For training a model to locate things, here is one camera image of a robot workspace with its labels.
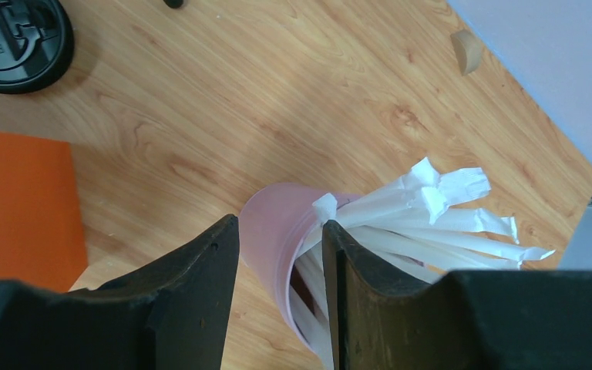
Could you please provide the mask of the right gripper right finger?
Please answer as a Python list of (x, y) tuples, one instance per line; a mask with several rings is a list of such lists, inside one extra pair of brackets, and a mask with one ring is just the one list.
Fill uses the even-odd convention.
[(336, 369), (592, 369), (592, 271), (452, 271), (434, 284), (330, 220)]

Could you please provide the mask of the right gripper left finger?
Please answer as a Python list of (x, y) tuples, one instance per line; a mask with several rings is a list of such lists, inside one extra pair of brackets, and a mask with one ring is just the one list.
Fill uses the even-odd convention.
[(94, 290), (0, 280), (0, 369), (219, 369), (239, 250), (229, 214)]

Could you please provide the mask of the pink straw holder cup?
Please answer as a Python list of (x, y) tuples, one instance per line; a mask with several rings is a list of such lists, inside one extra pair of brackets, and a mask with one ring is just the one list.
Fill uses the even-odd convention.
[(240, 257), (289, 328), (324, 367), (332, 368), (322, 229), (313, 205), (320, 198), (337, 210), (357, 197), (296, 183), (258, 191), (240, 213)]

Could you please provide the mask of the orange paper bag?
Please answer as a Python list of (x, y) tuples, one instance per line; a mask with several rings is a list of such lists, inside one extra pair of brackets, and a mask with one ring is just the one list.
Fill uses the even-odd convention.
[(87, 265), (70, 145), (0, 133), (0, 279), (65, 292)]

